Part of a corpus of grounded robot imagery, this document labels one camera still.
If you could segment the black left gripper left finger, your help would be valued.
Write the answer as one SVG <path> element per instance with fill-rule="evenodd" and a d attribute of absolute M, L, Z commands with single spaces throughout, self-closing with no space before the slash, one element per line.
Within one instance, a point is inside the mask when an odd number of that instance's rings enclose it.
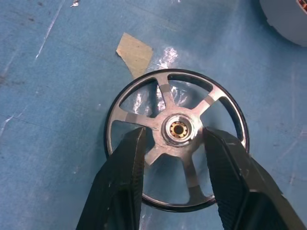
<path fill-rule="evenodd" d="M 78 230 L 139 229 L 145 153 L 145 129 L 128 132 L 96 174 Z"/>

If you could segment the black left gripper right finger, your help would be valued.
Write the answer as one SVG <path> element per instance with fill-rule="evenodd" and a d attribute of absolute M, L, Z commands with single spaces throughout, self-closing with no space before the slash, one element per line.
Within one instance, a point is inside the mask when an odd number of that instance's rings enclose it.
<path fill-rule="evenodd" d="M 209 176 L 226 230 L 305 230 L 271 175 L 230 133 L 203 129 Z"/>

